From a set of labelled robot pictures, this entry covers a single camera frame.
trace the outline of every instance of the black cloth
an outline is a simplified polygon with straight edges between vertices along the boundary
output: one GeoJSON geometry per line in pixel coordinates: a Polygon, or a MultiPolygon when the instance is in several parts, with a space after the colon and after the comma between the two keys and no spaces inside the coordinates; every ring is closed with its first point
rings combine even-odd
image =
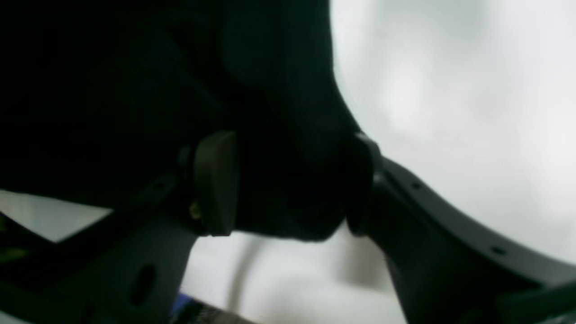
{"type": "Polygon", "coordinates": [[[319,240],[344,218],[358,126],[332,74],[328,0],[12,3],[0,188],[117,208],[184,145],[238,134],[237,228],[319,240]]]}

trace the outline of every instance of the screw hole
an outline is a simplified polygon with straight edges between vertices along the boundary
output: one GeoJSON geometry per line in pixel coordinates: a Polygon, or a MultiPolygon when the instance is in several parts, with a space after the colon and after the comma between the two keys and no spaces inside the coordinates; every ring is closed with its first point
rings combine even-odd
{"type": "Polygon", "coordinates": [[[135,306],[141,305],[152,293],[152,287],[156,281],[156,269],[152,265],[143,267],[132,287],[130,293],[130,303],[135,306]]]}
{"type": "Polygon", "coordinates": [[[506,251],[503,248],[497,246],[493,246],[490,250],[498,255],[506,255],[506,251]]]}

